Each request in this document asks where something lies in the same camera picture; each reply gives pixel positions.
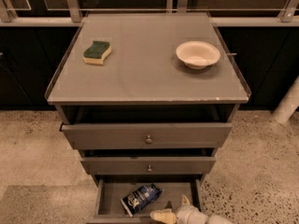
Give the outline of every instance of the speckled concrete floor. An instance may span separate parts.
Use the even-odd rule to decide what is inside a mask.
[[[84,223],[96,186],[58,132],[56,112],[0,112],[0,223]],[[299,224],[299,114],[238,111],[202,186],[208,215]]]

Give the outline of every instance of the drawer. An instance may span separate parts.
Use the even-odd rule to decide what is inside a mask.
[[[95,204],[94,217],[88,224],[109,223],[158,223],[150,218],[150,211],[172,208],[175,212],[181,204],[184,194],[200,211],[205,212],[200,192],[200,176],[143,176],[99,177],[98,195]],[[120,199],[145,184],[151,184],[164,191],[154,202],[147,205],[139,213],[129,217],[121,206]]]
[[[232,123],[74,124],[62,130],[73,149],[221,147]]]
[[[215,157],[93,157],[81,163],[89,175],[208,174]]]

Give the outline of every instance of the bowl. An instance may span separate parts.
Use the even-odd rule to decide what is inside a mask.
[[[207,42],[189,41],[178,46],[177,56],[191,69],[199,70],[216,63],[221,53]]]

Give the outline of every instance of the drawer handle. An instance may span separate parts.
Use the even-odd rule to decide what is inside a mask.
[[[151,169],[151,166],[148,165],[148,172],[151,173],[152,172],[152,169]]]
[[[146,143],[148,145],[150,145],[152,143],[152,139],[151,139],[150,135],[147,136]]]

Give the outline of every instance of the white pole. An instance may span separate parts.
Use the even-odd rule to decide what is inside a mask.
[[[274,119],[279,123],[285,123],[299,106],[299,77],[294,81],[285,97],[273,113]]]

